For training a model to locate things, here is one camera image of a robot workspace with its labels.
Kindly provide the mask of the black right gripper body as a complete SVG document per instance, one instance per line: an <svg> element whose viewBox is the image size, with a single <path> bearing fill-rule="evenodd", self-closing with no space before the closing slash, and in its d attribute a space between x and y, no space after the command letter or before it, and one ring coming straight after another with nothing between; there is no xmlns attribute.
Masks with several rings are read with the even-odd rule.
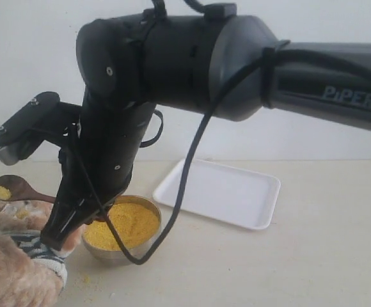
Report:
<svg viewBox="0 0 371 307"><path fill-rule="evenodd" d="M119 140L84 147L65 141L59 149L62 179L56 194L56 217L103 217L128 187L133 142Z"/></svg>

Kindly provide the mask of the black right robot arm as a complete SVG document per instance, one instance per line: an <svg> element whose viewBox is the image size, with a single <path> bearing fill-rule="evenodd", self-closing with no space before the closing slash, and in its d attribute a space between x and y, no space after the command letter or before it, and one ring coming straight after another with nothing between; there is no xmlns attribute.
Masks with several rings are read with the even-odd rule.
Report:
<svg viewBox="0 0 371 307"><path fill-rule="evenodd" d="M162 3L141 14L97 19L77 35L85 83L81 106L61 129L63 178L42 241L66 238L126 190L156 105L243 121L281 109L371 130L371 43L280 40L234 4Z"/></svg>

